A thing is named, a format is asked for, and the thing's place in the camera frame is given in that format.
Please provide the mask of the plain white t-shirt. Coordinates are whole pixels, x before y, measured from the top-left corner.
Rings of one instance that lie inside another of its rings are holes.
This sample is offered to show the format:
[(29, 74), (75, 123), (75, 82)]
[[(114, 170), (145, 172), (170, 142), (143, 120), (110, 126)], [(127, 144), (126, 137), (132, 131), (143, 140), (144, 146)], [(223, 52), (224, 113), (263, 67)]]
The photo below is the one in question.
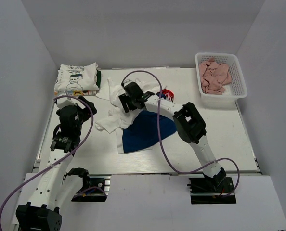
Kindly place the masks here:
[(123, 93), (125, 93), (125, 91), (122, 86), (109, 77), (96, 94), (97, 98), (109, 103), (109, 109), (104, 118), (96, 121), (96, 128), (100, 132), (107, 133), (109, 137), (112, 138), (113, 149), (117, 154), (124, 154), (119, 152), (122, 129), (126, 129), (133, 124), (137, 115), (142, 111), (142, 109), (136, 109), (125, 113), (121, 101), (118, 98), (119, 95)]

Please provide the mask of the blue t-shirt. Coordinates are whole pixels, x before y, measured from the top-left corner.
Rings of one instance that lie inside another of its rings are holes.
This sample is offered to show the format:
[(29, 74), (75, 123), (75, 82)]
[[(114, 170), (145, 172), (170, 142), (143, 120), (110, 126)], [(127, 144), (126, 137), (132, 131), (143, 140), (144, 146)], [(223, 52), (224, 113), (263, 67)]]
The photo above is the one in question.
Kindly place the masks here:
[(132, 153), (150, 149), (159, 142), (157, 125), (160, 125), (161, 139), (174, 134), (175, 123), (165, 116), (157, 117), (157, 113), (141, 111), (133, 124), (122, 129), (120, 153)]

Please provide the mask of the white t-shirt red print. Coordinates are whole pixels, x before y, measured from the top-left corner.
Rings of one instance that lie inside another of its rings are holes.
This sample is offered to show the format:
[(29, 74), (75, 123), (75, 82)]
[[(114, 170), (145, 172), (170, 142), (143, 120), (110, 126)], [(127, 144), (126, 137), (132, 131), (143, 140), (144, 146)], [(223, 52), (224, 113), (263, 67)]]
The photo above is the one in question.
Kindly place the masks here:
[(161, 95), (161, 98), (170, 101), (170, 102), (174, 102), (174, 93), (167, 89), (166, 86), (164, 86), (162, 88), (162, 91), (160, 91), (160, 87), (154, 87), (152, 90), (153, 93), (155, 93), (158, 97)]

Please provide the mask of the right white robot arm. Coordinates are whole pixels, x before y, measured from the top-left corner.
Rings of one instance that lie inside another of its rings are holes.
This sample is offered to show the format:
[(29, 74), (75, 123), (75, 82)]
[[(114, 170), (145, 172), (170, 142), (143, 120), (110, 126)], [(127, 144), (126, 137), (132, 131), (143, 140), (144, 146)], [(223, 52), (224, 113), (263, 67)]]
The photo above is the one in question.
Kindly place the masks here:
[(224, 186), (226, 172), (217, 163), (207, 139), (206, 123), (201, 114), (191, 102), (184, 105), (161, 98), (158, 95), (143, 90), (135, 82), (121, 84), (125, 93), (119, 96), (126, 113), (135, 109), (144, 109), (157, 114), (157, 134), (162, 151), (164, 150), (160, 131), (160, 116), (174, 122), (179, 137), (191, 146), (195, 152), (206, 179), (207, 188), (212, 192), (219, 191)]

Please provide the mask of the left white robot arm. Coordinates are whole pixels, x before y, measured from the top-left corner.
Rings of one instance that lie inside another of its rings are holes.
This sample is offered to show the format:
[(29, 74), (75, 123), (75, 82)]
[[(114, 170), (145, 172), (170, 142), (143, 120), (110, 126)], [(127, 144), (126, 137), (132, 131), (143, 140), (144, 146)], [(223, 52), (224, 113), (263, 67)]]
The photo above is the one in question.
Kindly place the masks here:
[(75, 152), (85, 142), (81, 139), (84, 122), (97, 113), (94, 104), (83, 96), (58, 96), (57, 115), (60, 123), (53, 133), (47, 167), (37, 174), (39, 183), (24, 205), (16, 209), (23, 231), (58, 231), (62, 225), (62, 208), (78, 191), (91, 186), (84, 168), (67, 170)]

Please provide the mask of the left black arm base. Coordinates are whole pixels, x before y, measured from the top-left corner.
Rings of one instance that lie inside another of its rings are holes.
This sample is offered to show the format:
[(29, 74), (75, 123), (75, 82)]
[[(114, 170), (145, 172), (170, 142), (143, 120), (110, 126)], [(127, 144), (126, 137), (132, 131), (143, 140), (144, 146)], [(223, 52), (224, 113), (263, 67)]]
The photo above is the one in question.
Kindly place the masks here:
[(72, 198), (72, 202), (105, 202), (109, 194), (110, 177), (91, 176), (88, 170), (72, 168), (67, 176), (78, 176), (81, 189)]

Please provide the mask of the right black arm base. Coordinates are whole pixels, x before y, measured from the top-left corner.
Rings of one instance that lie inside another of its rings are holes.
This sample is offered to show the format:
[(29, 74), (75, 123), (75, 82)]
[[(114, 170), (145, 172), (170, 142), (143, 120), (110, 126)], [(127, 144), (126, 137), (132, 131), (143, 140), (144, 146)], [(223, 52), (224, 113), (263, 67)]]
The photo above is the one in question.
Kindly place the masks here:
[(189, 178), (192, 205), (236, 204), (233, 180), (226, 177), (218, 188), (208, 185), (205, 178)]

